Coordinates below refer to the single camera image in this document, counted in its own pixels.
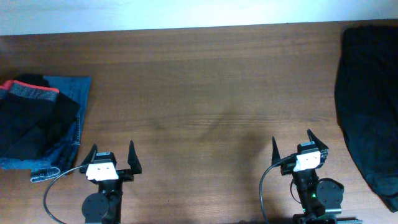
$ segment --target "white wall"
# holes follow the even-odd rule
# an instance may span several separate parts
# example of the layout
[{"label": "white wall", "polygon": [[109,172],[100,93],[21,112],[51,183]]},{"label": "white wall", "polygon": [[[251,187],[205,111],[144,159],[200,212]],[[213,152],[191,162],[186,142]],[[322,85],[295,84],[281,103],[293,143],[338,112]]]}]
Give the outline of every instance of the white wall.
[{"label": "white wall", "polygon": [[397,0],[0,0],[0,35],[392,18]]}]

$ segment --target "wood grain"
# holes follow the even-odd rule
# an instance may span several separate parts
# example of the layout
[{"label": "wood grain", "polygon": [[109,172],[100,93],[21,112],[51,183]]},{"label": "wood grain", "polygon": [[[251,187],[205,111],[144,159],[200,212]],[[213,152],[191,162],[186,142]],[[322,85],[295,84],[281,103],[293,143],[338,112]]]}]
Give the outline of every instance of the wood grain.
[{"label": "wood grain", "polygon": [[[360,24],[398,21],[4,36],[0,73],[93,78],[76,164],[97,143],[127,168],[135,142],[143,174],[123,187],[123,223],[261,221],[258,185],[271,163],[271,137],[286,156],[307,140],[308,128],[330,148],[318,175],[345,185],[341,217],[393,223],[336,122],[341,33]],[[1,223],[52,222],[42,208],[49,182],[31,184],[29,175],[0,171]],[[302,212],[290,181],[277,170],[266,177],[273,220]],[[75,172],[51,189],[49,208],[83,223],[81,204],[94,192]]]}]

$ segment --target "black cloth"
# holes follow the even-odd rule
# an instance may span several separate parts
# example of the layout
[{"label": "black cloth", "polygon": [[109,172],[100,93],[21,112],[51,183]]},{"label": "black cloth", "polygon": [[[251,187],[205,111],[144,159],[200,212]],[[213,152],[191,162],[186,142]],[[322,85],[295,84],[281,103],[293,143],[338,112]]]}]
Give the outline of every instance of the black cloth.
[{"label": "black cloth", "polygon": [[[21,75],[15,80],[49,87],[42,75]],[[79,108],[63,93],[13,85],[0,109],[0,122],[4,124],[0,128],[0,157],[40,158],[68,131]]]},{"label": "black cloth", "polygon": [[0,110],[0,157],[35,159],[46,144],[44,122],[57,93],[13,84]]},{"label": "black cloth", "polygon": [[[42,75],[22,74],[15,80],[31,85],[50,87],[49,82]],[[70,125],[76,119],[79,108],[80,105],[65,94],[61,92],[58,94],[53,113],[45,124],[46,145],[44,151],[59,142],[60,138],[69,130]]]},{"label": "black cloth", "polygon": [[335,86],[347,148],[370,188],[398,210],[398,29],[344,31]]}]

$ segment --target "black cable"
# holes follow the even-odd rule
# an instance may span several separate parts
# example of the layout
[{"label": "black cable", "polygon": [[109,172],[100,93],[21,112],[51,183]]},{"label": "black cable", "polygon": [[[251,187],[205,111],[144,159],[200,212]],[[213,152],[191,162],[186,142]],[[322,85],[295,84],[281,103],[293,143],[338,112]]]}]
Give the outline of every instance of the black cable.
[{"label": "black cable", "polygon": [[301,202],[299,202],[299,201],[294,197],[294,195],[293,195],[293,192],[292,192],[293,183],[294,183],[294,180],[292,179],[292,181],[291,181],[291,183],[290,183],[290,194],[291,194],[291,196],[293,197],[293,199],[294,199],[297,203],[301,204]]},{"label": "black cable", "polygon": [[55,181],[57,181],[57,180],[58,180],[59,178],[61,178],[63,175],[66,175],[66,174],[68,174],[68,173],[70,173],[70,172],[72,172],[72,171],[74,171],[74,170],[77,170],[77,169],[79,169],[79,168],[82,168],[82,167],[84,167],[84,166],[87,166],[87,165],[78,166],[78,167],[72,168],[72,169],[70,169],[70,170],[68,170],[68,171],[66,171],[66,172],[64,172],[64,173],[62,173],[62,174],[60,174],[57,178],[53,179],[53,181],[49,184],[49,186],[47,187],[47,189],[45,189],[44,196],[43,196],[43,206],[44,206],[44,210],[45,210],[45,212],[47,212],[47,214],[48,214],[52,219],[54,219],[57,223],[66,224],[66,223],[64,223],[63,221],[59,220],[58,218],[55,218],[55,216],[50,212],[49,208],[47,208],[47,203],[45,202],[45,199],[47,198],[47,194],[48,194],[48,192],[49,192],[51,186],[53,186],[53,184],[55,183]]},{"label": "black cable", "polygon": [[280,166],[283,162],[285,162],[286,160],[288,160],[290,158],[291,158],[291,156],[285,157],[285,158],[281,159],[279,162],[276,162],[275,164],[271,165],[270,167],[268,167],[268,169],[264,172],[264,174],[261,177],[261,180],[260,180],[260,202],[261,202],[262,216],[264,217],[264,221],[266,222],[266,224],[269,224],[269,222],[268,222],[268,218],[266,215],[266,209],[264,208],[264,202],[262,202],[262,183],[263,183],[264,178],[266,177],[267,173],[272,168]]}]

